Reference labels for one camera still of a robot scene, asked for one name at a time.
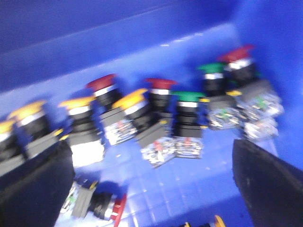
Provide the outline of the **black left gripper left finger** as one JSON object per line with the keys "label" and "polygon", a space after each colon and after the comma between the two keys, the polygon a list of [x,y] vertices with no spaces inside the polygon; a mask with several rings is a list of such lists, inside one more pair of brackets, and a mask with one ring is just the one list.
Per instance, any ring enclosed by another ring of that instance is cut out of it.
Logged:
{"label": "black left gripper left finger", "polygon": [[0,178],[2,227],[53,227],[75,176],[71,148],[59,141]]}

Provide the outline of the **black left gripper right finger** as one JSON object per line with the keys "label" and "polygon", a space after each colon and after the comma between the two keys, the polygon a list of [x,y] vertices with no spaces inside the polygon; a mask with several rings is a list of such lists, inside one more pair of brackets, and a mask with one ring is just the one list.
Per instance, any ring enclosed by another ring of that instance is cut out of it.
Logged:
{"label": "black left gripper right finger", "polygon": [[303,225],[303,172],[248,140],[234,140],[233,178],[256,227]]}

